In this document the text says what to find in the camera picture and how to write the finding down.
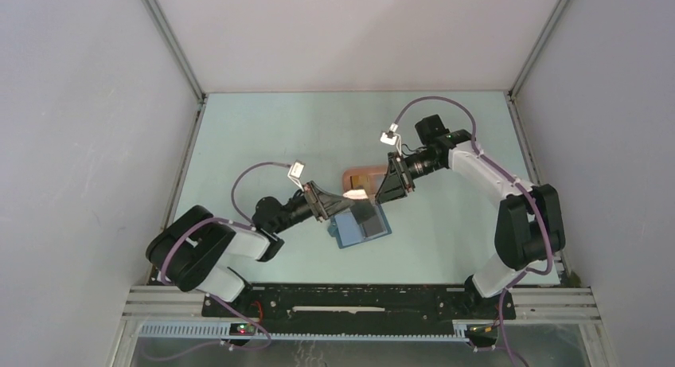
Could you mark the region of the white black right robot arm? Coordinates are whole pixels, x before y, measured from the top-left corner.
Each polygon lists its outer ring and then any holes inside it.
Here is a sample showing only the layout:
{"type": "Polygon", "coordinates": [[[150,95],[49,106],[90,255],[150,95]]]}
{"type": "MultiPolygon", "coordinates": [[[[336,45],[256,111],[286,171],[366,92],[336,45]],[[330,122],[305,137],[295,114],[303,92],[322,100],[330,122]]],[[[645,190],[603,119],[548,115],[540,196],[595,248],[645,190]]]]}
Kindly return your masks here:
{"type": "Polygon", "coordinates": [[[495,306],[495,295],[513,286],[521,275],[534,272],[539,261],[552,270],[553,255],[565,247],[559,195],[549,184],[534,185],[487,157],[466,130],[449,131],[438,115],[420,120],[415,129],[421,148],[404,156],[388,153],[388,170],[376,202],[398,200],[415,189],[414,181],[437,170],[462,175],[483,192],[497,209],[495,255],[467,281],[462,297],[466,313],[486,316],[495,306]]]}

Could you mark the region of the pink oval tray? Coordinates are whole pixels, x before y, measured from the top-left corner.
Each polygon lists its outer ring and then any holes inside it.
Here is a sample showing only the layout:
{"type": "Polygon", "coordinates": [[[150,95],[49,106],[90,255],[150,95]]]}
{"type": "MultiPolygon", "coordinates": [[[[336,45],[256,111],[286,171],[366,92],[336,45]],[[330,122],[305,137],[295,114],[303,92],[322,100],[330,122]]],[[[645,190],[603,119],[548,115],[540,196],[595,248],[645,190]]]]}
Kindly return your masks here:
{"type": "Polygon", "coordinates": [[[363,189],[369,196],[375,196],[387,173],[386,165],[359,166],[345,170],[341,177],[342,189],[363,189]]]}

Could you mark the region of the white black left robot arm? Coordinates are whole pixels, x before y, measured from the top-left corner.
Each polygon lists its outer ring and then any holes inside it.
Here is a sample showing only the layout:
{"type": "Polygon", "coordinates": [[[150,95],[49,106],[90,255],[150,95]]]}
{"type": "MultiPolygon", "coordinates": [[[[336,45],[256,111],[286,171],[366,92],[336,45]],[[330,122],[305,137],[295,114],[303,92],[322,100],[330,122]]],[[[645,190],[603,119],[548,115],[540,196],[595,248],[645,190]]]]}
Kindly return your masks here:
{"type": "Polygon", "coordinates": [[[310,218],[327,221],[346,211],[359,224],[376,214],[363,189],[337,195],[314,182],[307,182],[286,203],[274,197],[260,199],[251,224],[215,217],[195,205],[150,242],[146,258],[159,270],[162,283],[215,295],[230,315],[238,317],[248,313],[252,296],[248,281],[226,264],[228,256],[267,262],[284,245],[282,231],[310,218]]]}

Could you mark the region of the blue card holder wallet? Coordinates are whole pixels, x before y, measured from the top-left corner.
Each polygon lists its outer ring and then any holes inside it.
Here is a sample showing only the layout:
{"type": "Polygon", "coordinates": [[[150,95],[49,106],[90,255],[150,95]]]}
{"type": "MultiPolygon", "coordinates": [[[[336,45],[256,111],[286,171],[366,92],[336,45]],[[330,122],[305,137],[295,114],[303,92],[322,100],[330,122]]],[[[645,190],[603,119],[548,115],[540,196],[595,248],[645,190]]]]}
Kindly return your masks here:
{"type": "MultiPolygon", "coordinates": [[[[380,216],[385,224],[388,227],[389,236],[392,234],[391,226],[388,223],[386,216],[384,215],[384,210],[381,205],[375,205],[376,215],[380,216]]],[[[340,249],[349,248],[355,245],[363,244],[371,240],[376,240],[385,236],[380,236],[374,239],[365,239],[363,237],[362,231],[359,227],[359,224],[354,220],[352,213],[347,210],[346,212],[339,213],[337,216],[330,219],[330,224],[328,226],[327,232],[329,236],[333,237],[340,249]]]]}

